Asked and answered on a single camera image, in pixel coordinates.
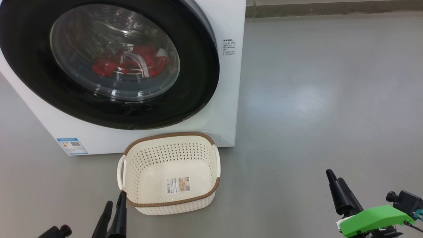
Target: red cloth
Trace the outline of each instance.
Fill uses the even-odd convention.
[[[154,44],[134,45],[132,52],[119,49],[115,55],[104,53],[93,63],[92,70],[100,77],[112,77],[115,71],[137,73],[143,77],[158,76],[169,63],[168,53]]]

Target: gray floor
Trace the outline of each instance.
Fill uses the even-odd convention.
[[[247,20],[237,142],[212,204],[173,216],[128,207],[133,237],[342,237],[325,170],[364,208],[423,196],[423,14]],[[68,224],[90,237],[116,200],[119,155],[68,157],[0,80],[0,231]],[[400,227],[403,237],[421,237]]]

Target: glass door window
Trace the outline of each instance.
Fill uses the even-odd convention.
[[[143,15],[90,4],[64,13],[50,46],[57,63],[97,97],[142,102],[177,80],[178,52],[166,33]]]

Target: green 3d printed part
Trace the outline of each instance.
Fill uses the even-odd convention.
[[[411,224],[415,223],[407,214],[389,205],[385,205],[364,210],[354,217],[341,222],[339,227],[342,234],[349,238],[374,229],[396,224],[402,225],[405,221]]]

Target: cable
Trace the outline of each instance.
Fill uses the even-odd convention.
[[[421,233],[423,233],[423,230],[422,229],[420,229],[420,228],[418,228],[418,227],[415,227],[415,226],[413,226],[413,225],[411,225],[410,223],[408,223],[408,222],[406,222],[406,223],[404,223],[406,226],[409,226],[409,227],[411,227],[411,228],[413,228],[413,229],[416,229],[416,230],[418,230],[418,231],[420,231]]]

